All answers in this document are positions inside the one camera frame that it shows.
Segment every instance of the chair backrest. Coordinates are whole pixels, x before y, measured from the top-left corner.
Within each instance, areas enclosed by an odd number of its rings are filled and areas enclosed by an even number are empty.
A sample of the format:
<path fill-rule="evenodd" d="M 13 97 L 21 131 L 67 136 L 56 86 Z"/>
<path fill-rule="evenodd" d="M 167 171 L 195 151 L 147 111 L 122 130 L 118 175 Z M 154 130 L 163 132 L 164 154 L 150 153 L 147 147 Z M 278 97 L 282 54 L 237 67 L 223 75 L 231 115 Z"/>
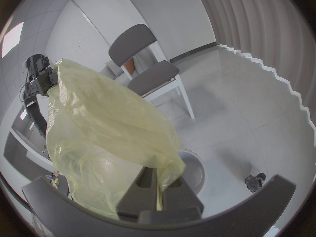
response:
<path fill-rule="evenodd" d="M 117 37 L 109 49 L 109 56 L 121 67 L 139 51 L 156 41 L 156 37 L 146 25 L 138 24 Z"/>

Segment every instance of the garbage bag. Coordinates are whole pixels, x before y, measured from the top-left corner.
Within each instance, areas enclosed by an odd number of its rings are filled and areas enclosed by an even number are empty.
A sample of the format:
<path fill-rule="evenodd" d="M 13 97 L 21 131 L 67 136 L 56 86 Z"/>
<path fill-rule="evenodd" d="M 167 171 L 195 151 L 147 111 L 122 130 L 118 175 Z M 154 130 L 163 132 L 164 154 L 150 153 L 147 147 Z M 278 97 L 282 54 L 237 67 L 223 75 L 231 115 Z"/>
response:
<path fill-rule="evenodd" d="M 75 202 L 116 218 L 142 166 L 157 168 L 162 192 L 183 172 L 171 122 L 133 91 L 74 61 L 55 64 L 48 91 L 47 150 Z"/>

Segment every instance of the gray chair seat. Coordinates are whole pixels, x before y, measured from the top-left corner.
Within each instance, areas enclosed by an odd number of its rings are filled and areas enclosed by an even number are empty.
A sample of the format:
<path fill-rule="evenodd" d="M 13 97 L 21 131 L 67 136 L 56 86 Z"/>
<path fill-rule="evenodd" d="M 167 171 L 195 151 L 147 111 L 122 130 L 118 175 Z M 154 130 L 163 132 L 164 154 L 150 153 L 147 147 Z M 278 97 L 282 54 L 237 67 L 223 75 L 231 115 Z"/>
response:
<path fill-rule="evenodd" d="M 128 84 L 128 88 L 142 96 L 179 74 L 179 69 L 168 61 L 161 61 L 147 69 Z"/>

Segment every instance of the white chair leg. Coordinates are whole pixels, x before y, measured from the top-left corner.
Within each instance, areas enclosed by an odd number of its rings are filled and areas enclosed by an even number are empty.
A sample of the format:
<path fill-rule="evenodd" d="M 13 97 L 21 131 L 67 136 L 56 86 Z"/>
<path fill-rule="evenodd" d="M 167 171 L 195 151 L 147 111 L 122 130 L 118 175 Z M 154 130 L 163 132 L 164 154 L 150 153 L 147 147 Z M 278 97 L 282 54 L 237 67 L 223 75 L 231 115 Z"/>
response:
<path fill-rule="evenodd" d="M 193 110 L 192 110 L 192 107 L 191 107 L 191 104 L 190 104 L 188 95 L 186 94 L 186 91 L 185 91 L 185 89 L 184 89 L 184 86 L 183 86 L 183 84 L 182 84 L 182 81 L 181 81 L 181 79 L 180 79 L 179 74 L 177 74 L 177 75 L 175 76 L 175 79 L 176 79 L 176 81 L 177 81 L 177 83 L 178 83 L 178 85 L 179 85 L 179 89 L 180 89 L 180 91 L 181 91 L 181 93 L 182 93 L 182 96 L 183 96 L 183 98 L 184 98 L 184 101 L 185 101 L 185 103 L 186 103 L 186 106 L 187 106 L 187 108 L 188 108 L 188 111 L 189 111 L 189 113 L 190 113 L 191 119 L 194 119 L 195 117 L 194 117 L 194 114 L 193 114 Z"/>
<path fill-rule="evenodd" d="M 181 95 L 180 90 L 179 90 L 179 87 L 176 87 L 176 92 L 177 92 L 178 96 Z"/>

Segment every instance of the gray cushion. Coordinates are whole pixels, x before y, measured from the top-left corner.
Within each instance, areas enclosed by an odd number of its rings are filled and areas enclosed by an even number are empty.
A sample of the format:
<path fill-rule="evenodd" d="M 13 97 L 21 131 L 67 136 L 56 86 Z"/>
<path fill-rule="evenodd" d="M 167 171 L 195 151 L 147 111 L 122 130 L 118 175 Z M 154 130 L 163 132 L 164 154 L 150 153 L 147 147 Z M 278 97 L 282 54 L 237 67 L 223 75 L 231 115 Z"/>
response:
<path fill-rule="evenodd" d="M 157 63 L 157 60 L 149 48 L 144 48 L 134 57 L 134 66 L 137 72 L 143 73 Z"/>
<path fill-rule="evenodd" d="M 132 26 L 113 42 L 109 56 L 118 66 L 122 66 L 140 50 L 154 43 L 156 37 L 144 24 Z"/>
<path fill-rule="evenodd" d="M 135 77 L 128 88 L 142 96 L 152 89 L 159 87 L 179 73 L 179 69 L 168 61 L 161 61 Z"/>
<path fill-rule="evenodd" d="M 116 65 L 112 60 L 106 62 L 105 64 L 112 70 L 116 77 L 119 77 L 121 74 L 124 73 L 123 69 Z"/>
<path fill-rule="evenodd" d="M 113 71 L 107 65 L 105 65 L 104 69 L 102 69 L 100 74 L 102 74 L 102 75 L 104 75 L 106 77 L 109 77 L 109 78 L 111 78 L 113 80 L 116 78 L 116 76 L 113 73 Z"/>

